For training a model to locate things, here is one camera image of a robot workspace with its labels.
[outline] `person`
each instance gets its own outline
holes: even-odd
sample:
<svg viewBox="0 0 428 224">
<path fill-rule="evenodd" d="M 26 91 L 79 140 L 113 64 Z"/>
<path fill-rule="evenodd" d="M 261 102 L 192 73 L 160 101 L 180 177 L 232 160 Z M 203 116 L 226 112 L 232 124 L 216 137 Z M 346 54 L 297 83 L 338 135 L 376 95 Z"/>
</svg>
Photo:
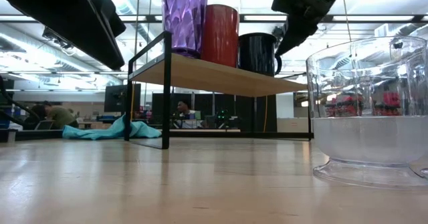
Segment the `person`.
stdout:
<svg viewBox="0 0 428 224">
<path fill-rule="evenodd" d="M 187 100 L 180 100 L 177 105 L 177 110 L 180 113 L 180 117 L 185 120 L 194 120 L 196 111 L 190 109 L 190 104 Z"/>
<path fill-rule="evenodd" d="M 53 128 L 61 130 L 66 125 L 74 128 L 79 127 L 78 122 L 70 111 L 59 106 L 52 106 L 48 101 L 45 101 L 43 105 L 45 106 L 47 119 L 53 120 Z"/>
<path fill-rule="evenodd" d="M 46 119 L 45 107 L 41 104 L 36 104 L 35 106 L 31 107 L 31 110 L 33 110 L 33 112 L 37 114 L 39 118 L 37 119 L 35 116 L 30 114 L 30 116 L 24 120 L 24 123 L 27 124 L 23 126 L 24 130 L 34 130 L 35 127 L 37 127 L 39 124 L 39 120 L 42 121 Z"/>
</svg>

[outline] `mug handle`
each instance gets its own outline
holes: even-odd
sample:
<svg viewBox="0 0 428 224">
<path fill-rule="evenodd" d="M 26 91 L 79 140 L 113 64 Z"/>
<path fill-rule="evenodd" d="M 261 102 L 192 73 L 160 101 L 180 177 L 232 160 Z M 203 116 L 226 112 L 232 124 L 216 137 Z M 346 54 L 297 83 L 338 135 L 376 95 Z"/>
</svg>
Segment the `mug handle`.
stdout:
<svg viewBox="0 0 428 224">
<path fill-rule="evenodd" d="M 277 68 L 277 70 L 275 72 L 275 75 L 277 75 L 277 74 L 279 74 L 281 72 L 281 69 L 282 69 L 282 60 L 281 60 L 281 56 L 279 56 L 279 55 L 275 55 L 275 59 L 276 59 L 276 61 L 278 63 L 278 68 Z"/>
</svg>

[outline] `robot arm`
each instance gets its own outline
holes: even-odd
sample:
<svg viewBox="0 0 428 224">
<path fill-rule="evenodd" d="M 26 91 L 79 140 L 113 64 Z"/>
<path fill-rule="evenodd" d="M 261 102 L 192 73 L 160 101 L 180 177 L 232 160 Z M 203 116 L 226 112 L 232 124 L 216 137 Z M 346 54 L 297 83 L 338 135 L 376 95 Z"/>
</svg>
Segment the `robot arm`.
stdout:
<svg viewBox="0 0 428 224">
<path fill-rule="evenodd" d="M 272 10 L 287 13 L 286 34 L 275 55 L 281 56 L 303 43 L 318 29 L 336 0 L 274 0 Z"/>
</svg>

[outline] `ceiling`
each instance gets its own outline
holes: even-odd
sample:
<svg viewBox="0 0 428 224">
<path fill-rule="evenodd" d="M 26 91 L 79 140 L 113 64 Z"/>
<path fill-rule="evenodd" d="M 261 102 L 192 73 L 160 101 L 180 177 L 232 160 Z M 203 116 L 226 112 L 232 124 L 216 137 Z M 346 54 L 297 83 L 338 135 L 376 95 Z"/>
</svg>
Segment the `ceiling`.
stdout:
<svg viewBox="0 0 428 224">
<path fill-rule="evenodd" d="M 139 2 L 138 0 L 113 0 L 113 2 L 115 2 L 116 6 L 118 6 L 118 4 L 129 5 L 129 10 L 127 12 L 118 10 L 119 15 L 136 15 L 137 10 L 141 15 L 161 15 L 161 0 L 139 0 Z M 410 15 L 428 13 L 428 0 L 345 0 L 345 2 L 349 15 Z M 236 8 L 238 12 L 244 14 L 278 14 L 270 9 L 272 0 L 208 0 L 208 3 L 229 5 Z M 344 1 L 337 0 L 329 14 L 345 14 Z M 21 15 L 21 13 L 10 6 L 5 0 L 0 0 L 0 15 Z M 18 30 L 18 32 L 21 32 L 36 44 L 46 44 L 46 46 L 41 48 L 42 50 L 48 48 L 55 49 L 60 53 L 60 57 L 64 54 L 71 62 L 87 65 L 86 68 L 90 68 L 90 71 L 110 71 L 106 66 L 78 49 L 62 53 L 59 45 L 50 41 L 45 42 L 46 40 L 41 36 L 44 26 L 40 23 L 8 23 L 3 19 L 3 23 L 0 23 L 0 25 L 3 24 L 14 30 Z M 152 38 L 156 37 L 163 30 L 161 23 L 140 24 Z M 271 33 L 276 26 L 281 25 L 281 23 L 241 23 L 239 26 L 239 34 L 242 35 L 253 32 Z M 301 46 L 294 48 L 292 51 L 282 56 L 283 66 L 285 67 L 283 67 L 282 75 L 278 77 L 291 75 L 293 72 L 305 72 L 305 61 L 311 54 L 328 46 L 348 42 L 350 38 L 351 40 L 356 40 L 373 37 L 375 35 L 374 30 L 381 25 L 381 23 L 351 23 L 347 26 L 347 24 L 344 23 L 321 23 L 315 35 L 309 37 Z M 116 39 L 125 62 L 146 45 L 146 40 L 141 34 L 138 32 L 136 33 L 135 27 L 130 23 L 126 24 L 126 31 Z M 137 67 L 143 65 L 147 58 L 152 57 L 154 56 L 150 56 L 150 53 L 149 57 L 143 56 L 143 58 L 140 58 L 137 62 Z M 98 87 L 102 87 L 103 84 L 118 83 L 123 80 L 124 77 L 125 76 L 119 75 L 104 76 L 102 78 L 108 79 L 98 84 Z"/>
</svg>

